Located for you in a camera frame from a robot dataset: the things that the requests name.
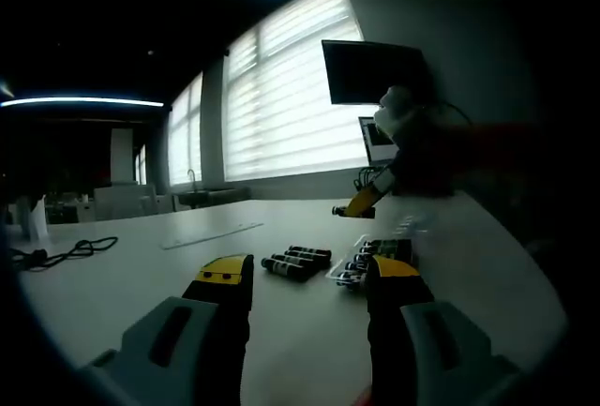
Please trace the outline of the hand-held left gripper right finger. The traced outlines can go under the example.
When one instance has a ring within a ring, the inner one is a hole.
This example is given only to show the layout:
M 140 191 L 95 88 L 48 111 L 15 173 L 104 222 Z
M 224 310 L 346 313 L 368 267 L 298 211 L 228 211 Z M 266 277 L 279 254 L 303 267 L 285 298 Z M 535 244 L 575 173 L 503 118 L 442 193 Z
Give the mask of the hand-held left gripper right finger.
M 486 333 L 434 298 L 403 261 L 371 257 L 367 339 L 374 405 L 504 405 L 519 369 L 491 351 Z

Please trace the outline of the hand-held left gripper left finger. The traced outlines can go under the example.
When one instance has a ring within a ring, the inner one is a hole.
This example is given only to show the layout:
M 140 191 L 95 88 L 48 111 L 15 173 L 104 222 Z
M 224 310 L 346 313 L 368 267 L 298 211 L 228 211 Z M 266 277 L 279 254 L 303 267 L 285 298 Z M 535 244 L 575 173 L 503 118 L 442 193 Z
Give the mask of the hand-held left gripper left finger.
M 240 404 L 253 279 L 252 255 L 216 258 L 82 374 L 115 405 Z

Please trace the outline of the person's right hand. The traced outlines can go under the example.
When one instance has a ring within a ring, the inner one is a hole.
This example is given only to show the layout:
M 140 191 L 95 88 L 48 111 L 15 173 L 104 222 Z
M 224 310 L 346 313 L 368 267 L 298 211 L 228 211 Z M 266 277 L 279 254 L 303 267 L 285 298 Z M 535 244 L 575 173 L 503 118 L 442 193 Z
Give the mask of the person's right hand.
M 468 115 L 449 103 L 441 108 L 415 110 L 397 143 L 393 193 L 427 198 L 452 196 L 457 140 L 463 131 L 472 128 Z

